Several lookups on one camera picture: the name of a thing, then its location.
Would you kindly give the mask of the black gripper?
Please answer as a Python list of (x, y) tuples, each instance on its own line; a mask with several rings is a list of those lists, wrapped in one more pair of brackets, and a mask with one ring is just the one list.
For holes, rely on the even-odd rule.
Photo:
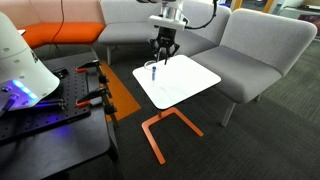
[(161, 48), (165, 48), (164, 65), (167, 64), (167, 60), (172, 54), (175, 54), (178, 51), (180, 45), (175, 43), (175, 35), (176, 31), (174, 29), (160, 27), (157, 37), (150, 40), (156, 62), (160, 60)]

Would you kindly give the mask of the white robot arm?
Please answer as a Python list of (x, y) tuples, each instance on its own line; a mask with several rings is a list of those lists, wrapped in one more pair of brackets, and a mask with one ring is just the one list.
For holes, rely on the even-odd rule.
[(36, 56), (9, 17), (0, 13), (1, 105), (31, 108), (54, 92), (60, 79)]

